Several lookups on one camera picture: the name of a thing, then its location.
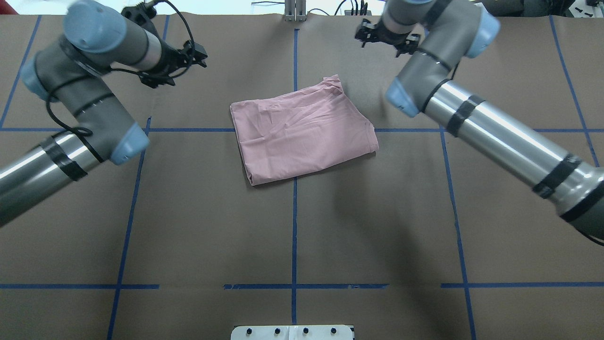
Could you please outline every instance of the blue grid line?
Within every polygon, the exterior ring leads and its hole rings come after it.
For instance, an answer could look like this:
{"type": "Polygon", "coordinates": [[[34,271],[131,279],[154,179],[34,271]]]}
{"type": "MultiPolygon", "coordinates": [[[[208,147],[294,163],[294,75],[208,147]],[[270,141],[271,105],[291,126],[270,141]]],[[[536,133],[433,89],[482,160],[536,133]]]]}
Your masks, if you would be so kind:
{"type": "Polygon", "coordinates": [[[7,132],[59,132],[62,128],[0,128],[0,131],[7,132]]]}
{"type": "Polygon", "coordinates": [[[170,16],[165,16],[165,24],[164,24],[164,34],[162,35],[162,39],[165,40],[165,37],[168,35],[168,23],[170,22],[170,16]]]}
{"type": "MultiPolygon", "coordinates": [[[[145,127],[145,134],[149,135],[149,129],[151,127],[151,117],[147,119],[147,126],[145,127]]],[[[141,153],[141,158],[138,161],[137,179],[134,183],[134,192],[132,194],[132,204],[130,206],[130,216],[128,218],[128,227],[126,228],[126,236],[124,238],[124,248],[121,253],[120,271],[117,276],[117,286],[115,287],[114,303],[111,310],[111,319],[109,321],[109,330],[107,331],[107,340],[111,340],[113,337],[113,329],[115,325],[115,316],[117,314],[118,303],[120,302],[120,290],[122,287],[122,280],[124,278],[124,268],[126,267],[126,255],[128,254],[128,245],[130,244],[130,233],[132,231],[132,223],[134,221],[134,209],[137,205],[138,199],[138,188],[141,184],[141,171],[143,170],[143,163],[145,161],[145,151],[141,153]]]]}
{"type": "MultiPolygon", "coordinates": [[[[534,129],[536,132],[547,133],[603,133],[604,129],[534,129]]],[[[59,132],[61,128],[0,128],[6,132],[59,132]]],[[[149,132],[235,132],[234,128],[150,128],[149,132]]],[[[440,132],[439,128],[376,128],[375,132],[440,132]]]]}
{"type": "Polygon", "coordinates": [[[298,91],[298,31],[294,29],[294,91],[298,91]]]}
{"type": "MultiPolygon", "coordinates": [[[[294,91],[298,91],[298,31],[294,29],[294,91]]],[[[298,324],[297,291],[298,283],[298,177],[294,177],[294,197],[292,202],[292,325],[298,324]]]]}
{"type": "MultiPolygon", "coordinates": [[[[116,289],[116,284],[0,284],[0,289],[116,289]]],[[[159,284],[124,284],[121,289],[159,289],[159,284]]]]}
{"type": "Polygon", "coordinates": [[[17,84],[19,83],[19,78],[21,78],[21,68],[25,64],[27,60],[27,56],[30,54],[31,45],[34,42],[34,37],[36,36],[38,26],[40,26],[40,20],[42,20],[42,16],[39,15],[36,20],[36,25],[34,26],[34,30],[31,32],[30,41],[27,44],[27,48],[25,49],[25,53],[23,54],[23,59],[21,59],[21,65],[19,66],[19,70],[17,70],[17,76],[14,78],[13,87],[10,89],[10,93],[8,94],[8,99],[6,101],[6,105],[4,105],[4,112],[2,113],[2,117],[0,117],[0,128],[4,125],[4,120],[6,119],[6,115],[8,114],[8,109],[10,108],[10,102],[13,100],[14,91],[17,89],[17,84]]]}
{"type": "Polygon", "coordinates": [[[457,215],[457,205],[455,204],[455,192],[453,191],[453,180],[451,178],[451,167],[449,165],[449,154],[447,152],[445,129],[440,128],[440,143],[443,148],[443,157],[445,158],[445,171],[447,174],[447,182],[449,186],[449,196],[451,198],[451,206],[453,207],[453,216],[455,218],[455,231],[457,233],[457,251],[459,253],[459,262],[461,264],[461,278],[464,284],[464,293],[466,295],[467,318],[470,323],[470,334],[472,340],[476,340],[476,329],[474,327],[474,313],[472,312],[472,301],[470,299],[470,289],[467,286],[466,260],[463,254],[463,244],[461,242],[461,230],[459,227],[459,217],[457,215]]]}
{"type": "Polygon", "coordinates": [[[235,132],[233,128],[150,128],[150,132],[235,132]]]}
{"type": "Polygon", "coordinates": [[[501,283],[443,283],[441,288],[536,288],[536,287],[604,287],[604,282],[501,282],[501,283]]]}
{"type": "Polygon", "coordinates": [[[292,219],[292,325],[297,324],[296,289],[298,284],[298,177],[294,177],[292,219]]]}
{"type": "MultiPolygon", "coordinates": [[[[289,283],[284,284],[226,284],[223,286],[225,290],[245,290],[245,289],[291,289],[294,285],[289,283]]],[[[297,283],[296,289],[386,289],[387,283],[297,283]]]]}
{"type": "Polygon", "coordinates": [[[439,128],[379,128],[375,132],[440,132],[439,128]]]}
{"type": "Polygon", "coordinates": [[[558,34],[556,33],[556,25],[554,25],[554,18],[551,15],[550,15],[550,25],[551,25],[551,32],[554,34],[554,42],[556,43],[556,49],[558,50],[558,56],[560,57],[560,63],[562,64],[562,70],[564,71],[564,76],[567,79],[568,87],[570,88],[570,93],[573,96],[574,106],[577,108],[579,120],[581,121],[581,126],[583,127],[583,131],[585,132],[585,138],[587,139],[587,144],[589,144],[589,146],[590,146],[591,157],[594,160],[595,166],[600,166],[600,162],[598,162],[598,158],[597,158],[596,152],[594,150],[594,145],[591,143],[590,134],[587,131],[587,125],[585,124],[585,118],[583,117],[583,112],[581,112],[581,106],[579,105],[579,101],[577,100],[577,94],[574,91],[573,82],[570,79],[570,75],[568,74],[566,63],[564,62],[564,56],[562,55],[562,49],[560,49],[560,42],[558,41],[558,34]]]}

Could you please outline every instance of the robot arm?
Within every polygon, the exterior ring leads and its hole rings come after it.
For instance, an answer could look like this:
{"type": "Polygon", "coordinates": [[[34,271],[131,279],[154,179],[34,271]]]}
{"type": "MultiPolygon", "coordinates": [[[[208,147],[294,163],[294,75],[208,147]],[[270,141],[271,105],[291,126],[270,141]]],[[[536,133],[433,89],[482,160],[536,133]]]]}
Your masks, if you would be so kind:
{"type": "Polygon", "coordinates": [[[447,78],[463,56],[478,56],[498,21],[467,0],[389,0],[376,25],[364,20],[356,38],[413,53],[386,97],[399,110],[420,111],[549,199],[579,232],[604,239],[604,171],[549,141],[447,78]],[[429,34],[408,37],[416,23],[429,34]]]}
{"type": "Polygon", "coordinates": [[[28,89],[47,105],[61,101],[79,127],[62,125],[66,131],[0,169],[0,226],[105,160],[120,165],[147,147],[143,130],[100,78],[113,70],[113,62],[141,70],[142,83],[152,88],[174,85],[169,74],[178,68],[205,67],[205,50],[192,37],[182,50],[157,37],[149,21],[157,2],[125,8],[121,15],[80,0],[64,18],[65,34],[24,65],[21,74],[28,89]]]}

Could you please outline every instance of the cable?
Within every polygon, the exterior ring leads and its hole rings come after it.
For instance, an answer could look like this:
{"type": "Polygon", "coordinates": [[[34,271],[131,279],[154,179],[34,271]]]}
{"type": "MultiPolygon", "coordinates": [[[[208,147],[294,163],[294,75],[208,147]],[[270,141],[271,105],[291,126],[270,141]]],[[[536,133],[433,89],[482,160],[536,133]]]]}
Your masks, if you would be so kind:
{"type": "Polygon", "coordinates": [[[342,2],[340,2],[340,5],[338,5],[338,8],[336,8],[336,13],[334,13],[333,15],[338,15],[338,11],[339,11],[340,7],[342,7],[342,5],[344,5],[344,3],[345,3],[346,1],[347,1],[347,0],[342,0],[342,2]]]}
{"type": "MultiPolygon", "coordinates": [[[[125,68],[110,68],[110,71],[118,71],[118,72],[125,72],[125,73],[130,73],[130,74],[136,74],[137,76],[142,76],[142,77],[146,77],[146,78],[152,78],[152,79],[161,79],[161,80],[169,80],[169,79],[174,79],[174,78],[178,78],[180,76],[182,76],[183,74],[185,74],[189,68],[191,68],[191,66],[193,65],[193,59],[195,58],[195,40],[193,39],[193,33],[191,33],[191,28],[189,27],[189,24],[187,22],[187,20],[185,19],[185,17],[182,15],[182,13],[176,8],[176,6],[174,6],[174,4],[172,4],[169,0],[157,0],[155,1],[155,4],[158,4],[160,2],[165,2],[166,4],[168,4],[170,7],[172,7],[172,9],[174,9],[174,11],[176,12],[176,14],[181,18],[182,22],[185,24],[185,27],[187,28],[187,33],[189,34],[189,38],[191,41],[191,55],[188,58],[187,61],[187,66],[185,67],[185,69],[174,75],[168,75],[168,76],[155,76],[152,74],[148,74],[146,72],[142,72],[142,71],[132,71],[132,70],[128,70],[125,68]]],[[[63,84],[60,84],[59,86],[56,86],[55,88],[53,88],[49,93],[48,96],[46,98],[46,111],[48,112],[48,115],[50,116],[50,118],[57,123],[59,126],[61,126],[63,129],[79,136],[79,137],[89,137],[92,136],[92,130],[88,129],[88,128],[82,128],[82,127],[75,127],[72,128],[71,126],[63,123],[57,116],[55,116],[55,114],[53,113],[51,107],[50,107],[50,101],[52,100],[52,98],[54,97],[54,94],[60,90],[61,88],[70,85],[72,83],[78,82],[80,80],[84,80],[87,78],[92,78],[92,76],[90,75],[86,75],[86,76],[80,76],[80,77],[76,77],[73,78],[63,84]]]]}
{"type": "Polygon", "coordinates": [[[52,98],[54,97],[54,94],[60,90],[61,88],[70,85],[72,83],[75,82],[79,82],[80,80],[84,80],[84,79],[92,79],[92,76],[90,75],[86,75],[86,76],[80,76],[80,77],[76,77],[73,78],[67,82],[64,82],[61,85],[56,86],[55,88],[53,88],[49,93],[48,96],[46,97],[46,111],[48,112],[48,115],[50,116],[50,118],[57,123],[60,127],[62,127],[63,129],[73,133],[76,136],[82,136],[82,137],[89,137],[92,136],[92,130],[88,129],[88,128],[82,128],[82,127],[76,127],[76,128],[72,128],[71,126],[63,123],[59,118],[57,118],[57,116],[54,115],[53,111],[50,108],[50,101],[52,100],[52,98]]]}
{"type": "Polygon", "coordinates": [[[455,65],[455,68],[453,69],[453,74],[451,75],[451,80],[453,80],[453,78],[455,77],[455,73],[457,72],[458,67],[459,67],[459,63],[457,63],[457,65],[455,65]]]}
{"type": "Polygon", "coordinates": [[[322,9],[320,9],[320,8],[313,8],[313,9],[309,10],[309,11],[308,11],[308,13],[310,13],[310,12],[312,12],[312,11],[321,11],[321,12],[323,12],[323,13],[325,13],[325,14],[329,15],[329,14],[328,14],[326,11],[324,11],[324,10],[322,10],[322,9]]]}
{"type": "Polygon", "coordinates": [[[590,241],[592,241],[593,243],[596,243],[596,244],[604,247],[604,242],[596,239],[595,237],[591,236],[590,234],[586,234],[586,233],[582,232],[581,230],[577,229],[577,231],[580,232],[581,235],[587,237],[587,239],[590,240],[590,241]]]}
{"type": "Polygon", "coordinates": [[[146,72],[132,71],[132,70],[127,70],[125,68],[110,68],[110,71],[119,71],[119,72],[125,72],[125,73],[130,73],[130,74],[136,74],[137,76],[141,76],[141,77],[145,77],[145,78],[169,80],[169,79],[174,79],[174,78],[178,78],[178,77],[182,76],[183,74],[185,74],[188,71],[188,69],[191,67],[191,65],[193,65],[193,59],[195,58],[195,40],[193,39],[193,34],[191,33],[191,28],[189,27],[187,20],[182,15],[182,13],[176,8],[176,6],[174,6],[169,0],[157,1],[157,3],[160,3],[160,2],[165,2],[170,7],[172,7],[172,9],[174,9],[176,14],[181,18],[182,23],[185,24],[185,27],[187,28],[187,33],[189,34],[189,39],[191,40],[191,55],[188,58],[187,66],[185,67],[185,69],[182,72],[180,72],[174,76],[171,76],[171,75],[154,76],[154,75],[146,73],[146,72]]]}

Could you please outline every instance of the folded pink shirt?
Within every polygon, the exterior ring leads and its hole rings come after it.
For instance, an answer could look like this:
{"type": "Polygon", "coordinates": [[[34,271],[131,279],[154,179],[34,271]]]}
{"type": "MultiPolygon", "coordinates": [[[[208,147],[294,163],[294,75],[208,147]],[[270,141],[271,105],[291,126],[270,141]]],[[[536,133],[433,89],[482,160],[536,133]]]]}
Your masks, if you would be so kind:
{"type": "Polygon", "coordinates": [[[249,182],[310,174],[377,151],[373,125],[344,94],[338,75],[271,99],[231,104],[249,182]]]}

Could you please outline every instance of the blue joint cap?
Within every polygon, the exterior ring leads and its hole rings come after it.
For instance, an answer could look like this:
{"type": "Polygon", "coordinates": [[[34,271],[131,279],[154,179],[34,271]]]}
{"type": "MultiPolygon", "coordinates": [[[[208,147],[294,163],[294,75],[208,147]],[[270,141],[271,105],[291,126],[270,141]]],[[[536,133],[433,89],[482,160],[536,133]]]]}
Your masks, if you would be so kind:
{"type": "Polygon", "coordinates": [[[67,9],[63,19],[65,37],[89,53],[106,53],[126,37],[126,19],[113,8],[92,0],[79,0],[67,9]]]}
{"type": "Polygon", "coordinates": [[[474,37],[474,41],[470,46],[470,49],[467,51],[466,56],[469,58],[475,58],[480,53],[482,53],[487,46],[490,45],[491,42],[499,33],[499,28],[501,24],[495,17],[493,17],[486,8],[482,7],[483,12],[480,14],[480,24],[478,26],[478,31],[476,32],[476,36],[474,37]]]}
{"type": "Polygon", "coordinates": [[[149,138],[145,132],[134,123],[124,137],[120,140],[117,148],[111,154],[111,161],[115,165],[128,162],[132,157],[143,152],[149,145],[149,138]]]}
{"type": "Polygon", "coordinates": [[[398,78],[394,78],[394,81],[390,84],[388,91],[386,91],[386,99],[388,99],[394,107],[411,118],[417,116],[419,113],[417,106],[413,103],[413,100],[411,100],[411,97],[407,91],[405,91],[403,84],[400,83],[398,78]]]}
{"type": "MultiPolygon", "coordinates": [[[[21,68],[21,80],[23,81],[23,84],[25,84],[25,87],[27,87],[28,90],[30,90],[33,94],[37,94],[40,99],[46,101],[46,98],[48,98],[48,91],[44,88],[44,85],[42,85],[40,78],[38,78],[37,76],[36,58],[37,53],[33,58],[30,58],[30,60],[28,60],[25,65],[23,65],[23,67],[21,68]]],[[[55,97],[52,97],[50,101],[54,103],[58,102],[59,100],[55,97]]]]}

